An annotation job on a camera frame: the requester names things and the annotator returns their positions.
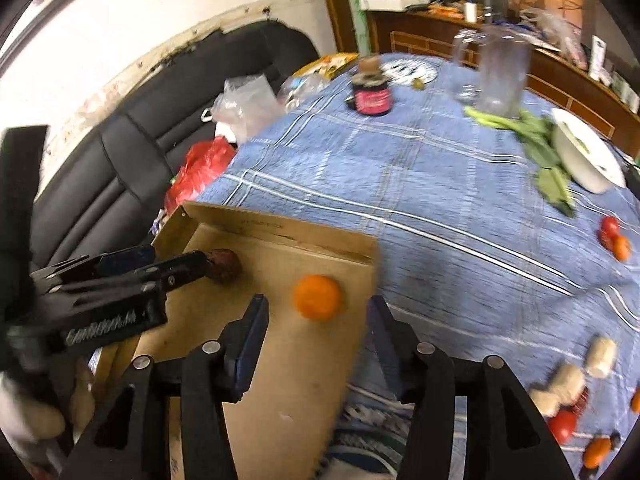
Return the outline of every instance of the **black leather sofa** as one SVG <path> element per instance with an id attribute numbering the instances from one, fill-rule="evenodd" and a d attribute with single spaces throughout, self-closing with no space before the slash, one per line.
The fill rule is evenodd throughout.
<path id="1" fill-rule="evenodd" d="M 215 31 L 169 60 L 82 140 L 36 200 L 34 266 L 142 242 L 189 147 L 213 138 L 215 124 L 200 115 L 225 79 L 263 73 L 277 92 L 317 58 L 305 34 L 265 20 Z"/>

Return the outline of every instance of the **red label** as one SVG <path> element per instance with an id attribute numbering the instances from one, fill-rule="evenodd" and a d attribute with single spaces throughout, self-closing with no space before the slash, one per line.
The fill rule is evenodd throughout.
<path id="1" fill-rule="evenodd" d="M 391 110 L 391 90 L 356 90 L 353 93 L 356 101 L 356 110 L 361 114 L 381 114 Z"/>

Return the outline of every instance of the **jar with cork lid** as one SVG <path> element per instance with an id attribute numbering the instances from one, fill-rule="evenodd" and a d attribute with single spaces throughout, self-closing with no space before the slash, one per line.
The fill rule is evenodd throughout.
<path id="1" fill-rule="evenodd" d="M 358 73 L 351 77 L 356 110 L 363 115 L 388 114 L 393 105 L 389 83 L 380 70 L 378 56 L 367 56 L 358 62 Z"/>

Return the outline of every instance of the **blue plaid tablecloth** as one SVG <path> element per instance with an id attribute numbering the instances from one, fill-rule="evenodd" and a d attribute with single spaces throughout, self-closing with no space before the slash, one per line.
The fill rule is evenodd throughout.
<path id="1" fill-rule="evenodd" d="M 417 59 L 383 60 L 402 57 Z M 438 77 L 424 91 L 393 85 L 394 107 L 382 117 L 349 110 L 349 75 L 338 77 L 242 146 L 198 200 L 377 236 L 379 292 L 394 316 L 451 356 L 501 355 L 526 388 L 546 383 L 562 362 L 583 365 L 596 335 L 613 338 L 613 373 L 588 378 L 591 402 L 562 446 L 577 474 L 594 433 L 624 438 L 635 422 L 628 406 L 640 376 L 638 202 L 628 189 L 594 195 L 572 184 L 577 217 L 566 218 L 540 197 L 536 167 L 513 133 L 479 126 L 447 94 L 460 69 L 422 59 Z M 535 114 L 552 108 L 528 91 L 523 106 Z M 626 264 L 596 239 L 606 214 L 618 216 L 638 248 Z M 411 407 L 386 388 L 370 341 L 349 389 L 332 446 L 383 449 L 380 438 L 350 433 L 375 429 L 388 439 L 383 470 L 393 473 Z M 462 478 L 463 399 L 456 412 L 451 477 Z"/>

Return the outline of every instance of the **white plate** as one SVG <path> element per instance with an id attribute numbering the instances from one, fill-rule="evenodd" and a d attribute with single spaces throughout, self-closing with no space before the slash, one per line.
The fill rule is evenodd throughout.
<path id="1" fill-rule="evenodd" d="M 393 83 L 407 86 L 410 86 L 414 79 L 420 79 L 424 84 L 430 83 L 438 75 L 431 63 L 419 59 L 388 61 L 383 63 L 380 69 Z"/>
<path id="2" fill-rule="evenodd" d="M 568 140 L 567 143 L 561 137 L 556 138 L 556 150 L 578 184 L 592 192 L 603 191 L 591 189 L 594 186 L 601 189 L 605 183 L 603 179 L 625 187 L 625 176 L 616 157 L 598 134 L 566 110 L 554 108 L 551 112 L 559 128 L 558 134 Z"/>

